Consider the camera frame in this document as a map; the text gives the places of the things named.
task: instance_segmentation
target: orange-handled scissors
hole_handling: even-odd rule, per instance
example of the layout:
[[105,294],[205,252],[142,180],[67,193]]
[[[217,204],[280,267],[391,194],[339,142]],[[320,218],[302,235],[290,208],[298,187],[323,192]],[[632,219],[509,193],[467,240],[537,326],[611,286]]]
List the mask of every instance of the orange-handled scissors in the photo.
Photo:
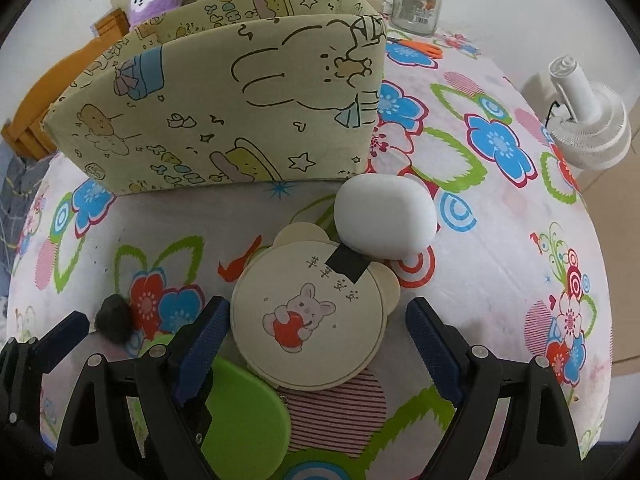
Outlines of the orange-handled scissors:
[[423,43],[421,41],[414,40],[396,40],[396,38],[389,38],[388,40],[417,50],[418,52],[431,57],[431,59],[442,59],[442,49],[433,43]]

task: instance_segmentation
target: white fan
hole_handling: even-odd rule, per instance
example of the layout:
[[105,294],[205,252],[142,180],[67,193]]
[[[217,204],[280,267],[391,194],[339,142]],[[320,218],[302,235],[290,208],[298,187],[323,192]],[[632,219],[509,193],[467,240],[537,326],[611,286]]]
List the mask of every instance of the white fan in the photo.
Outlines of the white fan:
[[566,107],[554,112],[548,129],[567,162],[581,170],[615,166],[631,146],[622,98],[602,83],[589,83],[572,56],[556,59],[549,73]]

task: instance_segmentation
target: black tape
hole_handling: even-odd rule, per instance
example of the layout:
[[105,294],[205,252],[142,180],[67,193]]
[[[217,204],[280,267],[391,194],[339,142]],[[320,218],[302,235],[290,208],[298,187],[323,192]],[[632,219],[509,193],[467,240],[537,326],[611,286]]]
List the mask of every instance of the black tape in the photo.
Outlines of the black tape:
[[343,274],[351,283],[356,283],[369,267],[371,260],[340,244],[325,263],[333,272]]

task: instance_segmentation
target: black cord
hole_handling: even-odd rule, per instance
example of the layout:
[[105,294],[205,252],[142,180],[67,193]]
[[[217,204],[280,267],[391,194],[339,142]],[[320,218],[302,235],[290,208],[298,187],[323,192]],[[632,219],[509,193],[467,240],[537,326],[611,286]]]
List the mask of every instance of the black cord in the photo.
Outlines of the black cord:
[[549,107],[549,113],[546,115],[545,128],[549,126],[549,120],[551,119],[551,112],[553,111],[554,108],[559,108],[559,107],[560,107],[560,103],[558,101],[553,101],[551,103],[551,106]]

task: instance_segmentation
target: wooden chair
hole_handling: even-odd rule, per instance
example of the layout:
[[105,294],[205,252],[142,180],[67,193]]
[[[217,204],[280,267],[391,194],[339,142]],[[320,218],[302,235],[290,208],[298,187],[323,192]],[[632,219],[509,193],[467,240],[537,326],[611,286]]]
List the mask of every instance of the wooden chair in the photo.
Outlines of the wooden chair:
[[109,13],[94,27],[98,37],[43,75],[20,103],[14,120],[2,127],[2,137],[18,156],[40,160],[57,150],[40,127],[49,106],[100,54],[129,32],[129,22],[121,9]]

